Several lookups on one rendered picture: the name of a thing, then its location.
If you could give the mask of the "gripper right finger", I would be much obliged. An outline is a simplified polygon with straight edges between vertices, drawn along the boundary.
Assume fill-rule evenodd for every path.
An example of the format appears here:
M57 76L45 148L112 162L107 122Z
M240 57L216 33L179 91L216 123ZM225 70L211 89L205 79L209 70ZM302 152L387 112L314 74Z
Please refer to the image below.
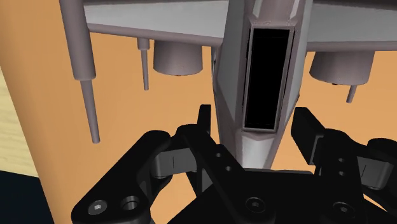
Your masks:
M291 136L317 176L325 180L328 201L343 216L364 212L364 196L397 216L397 141L373 138L367 144L327 129L308 108L297 107Z

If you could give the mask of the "orange table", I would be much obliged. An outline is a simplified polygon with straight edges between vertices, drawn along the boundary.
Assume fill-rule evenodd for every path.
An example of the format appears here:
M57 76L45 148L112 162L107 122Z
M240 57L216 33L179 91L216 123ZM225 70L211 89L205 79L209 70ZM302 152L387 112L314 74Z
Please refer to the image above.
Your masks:
M201 104L214 106L210 48L203 48L201 73L175 77L151 69L144 91L136 40L91 38L99 144L92 144L80 83L71 74L59 0L0 0L0 67L55 224L72 224L75 203L146 131L173 135L197 121ZM313 56L305 59L298 105L362 144L397 141L397 52L375 54L370 81L352 104L345 103L347 87L310 77ZM175 175L153 203L155 223L166 224L194 196L186 175Z

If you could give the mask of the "grey toy spaceship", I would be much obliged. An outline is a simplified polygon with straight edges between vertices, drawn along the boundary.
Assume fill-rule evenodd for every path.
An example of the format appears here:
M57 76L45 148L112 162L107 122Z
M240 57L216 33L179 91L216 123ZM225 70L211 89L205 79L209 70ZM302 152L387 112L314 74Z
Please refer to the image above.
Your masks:
M92 32L134 37L148 87L153 68L191 76L211 48L219 139L248 168L270 168L310 75L349 88L368 82L377 51L397 50L397 0L59 0L73 76L92 141L100 141Z

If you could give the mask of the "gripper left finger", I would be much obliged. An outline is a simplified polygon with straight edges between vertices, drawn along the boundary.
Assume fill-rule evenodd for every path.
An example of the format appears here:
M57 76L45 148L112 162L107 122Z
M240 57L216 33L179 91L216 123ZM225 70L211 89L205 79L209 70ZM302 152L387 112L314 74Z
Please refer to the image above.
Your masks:
M71 212L73 224L150 224L150 208L173 175L188 176L196 198L173 224L243 224L245 199L236 193L243 168L210 137L211 106L196 124L145 133L86 193Z

